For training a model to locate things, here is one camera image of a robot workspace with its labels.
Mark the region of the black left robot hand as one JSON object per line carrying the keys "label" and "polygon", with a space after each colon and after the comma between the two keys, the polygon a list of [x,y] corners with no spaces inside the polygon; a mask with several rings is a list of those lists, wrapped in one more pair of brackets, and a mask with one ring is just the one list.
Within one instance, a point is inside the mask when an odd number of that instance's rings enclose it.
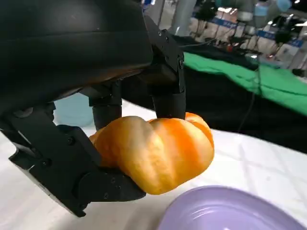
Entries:
{"label": "black left robot hand", "polygon": [[55,125],[54,102],[89,98],[94,124],[121,116],[119,81],[142,74],[159,118],[185,117],[184,55],[136,0],[3,0],[0,3],[0,131],[10,161],[77,217],[92,202],[146,193],[100,165],[77,126]]}

